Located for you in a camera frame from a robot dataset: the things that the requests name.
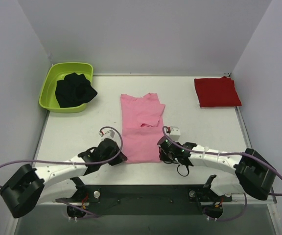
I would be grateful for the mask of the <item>pink t shirt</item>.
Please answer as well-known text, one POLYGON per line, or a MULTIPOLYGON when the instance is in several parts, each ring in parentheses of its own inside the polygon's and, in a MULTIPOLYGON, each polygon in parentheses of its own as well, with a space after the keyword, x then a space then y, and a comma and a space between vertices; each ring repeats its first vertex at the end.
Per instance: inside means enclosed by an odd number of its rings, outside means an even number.
POLYGON ((127 162, 160 162, 157 142, 163 136, 165 105, 159 101, 156 93, 148 93, 143 97, 122 94, 120 103, 123 153, 128 158, 127 162))

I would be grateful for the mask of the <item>green plastic basin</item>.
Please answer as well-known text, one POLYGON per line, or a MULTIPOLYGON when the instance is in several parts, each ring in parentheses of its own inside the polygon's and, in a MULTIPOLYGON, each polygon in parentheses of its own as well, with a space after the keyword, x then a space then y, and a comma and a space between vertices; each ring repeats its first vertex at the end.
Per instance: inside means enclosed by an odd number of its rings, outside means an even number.
POLYGON ((54 113, 79 113, 86 109, 87 104, 81 104, 75 107, 61 108, 56 99, 55 91, 57 81, 63 80, 66 75, 76 73, 84 74, 87 80, 92 83, 94 69, 91 64, 83 62, 63 62, 54 64, 48 71, 41 94, 39 105, 54 113))

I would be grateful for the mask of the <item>red t shirt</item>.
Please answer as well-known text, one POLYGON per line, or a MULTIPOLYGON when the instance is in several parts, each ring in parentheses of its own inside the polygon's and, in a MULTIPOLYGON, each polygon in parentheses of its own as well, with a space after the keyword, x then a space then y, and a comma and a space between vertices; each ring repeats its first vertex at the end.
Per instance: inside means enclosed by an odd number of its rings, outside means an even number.
POLYGON ((194 87, 201 108, 242 105, 231 78, 199 78, 194 80, 194 87))

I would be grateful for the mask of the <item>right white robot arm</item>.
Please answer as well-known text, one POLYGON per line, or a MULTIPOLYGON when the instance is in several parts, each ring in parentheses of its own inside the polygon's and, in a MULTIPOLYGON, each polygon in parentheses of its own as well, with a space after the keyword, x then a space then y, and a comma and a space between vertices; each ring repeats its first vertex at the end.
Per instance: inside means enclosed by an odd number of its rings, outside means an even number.
POLYGON ((226 156, 225 152, 191 142, 173 144, 166 137, 162 137, 157 145, 161 161, 167 164, 184 165, 186 169, 203 166, 229 173, 230 176, 224 178, 211 176, 206 182, 205 187, 218 196, 246 193, 265 201, 276 177, 275 169, 250 148, 246 149, 246 156, 226 156))

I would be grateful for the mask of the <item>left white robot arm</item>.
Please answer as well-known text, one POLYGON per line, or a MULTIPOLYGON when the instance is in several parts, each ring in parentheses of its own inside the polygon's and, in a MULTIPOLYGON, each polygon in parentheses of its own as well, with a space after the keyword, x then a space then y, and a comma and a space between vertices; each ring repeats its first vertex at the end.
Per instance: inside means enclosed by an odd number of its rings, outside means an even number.
POLYGON ((22 165, 1 187, 0 195, 14 218, 31 212, 42 192, 59 182, 94 173, 107 163, 111 166, 127 160, 118 144, 105 138, 97 147, 91 147, 62 162, 33 168, 22 165))

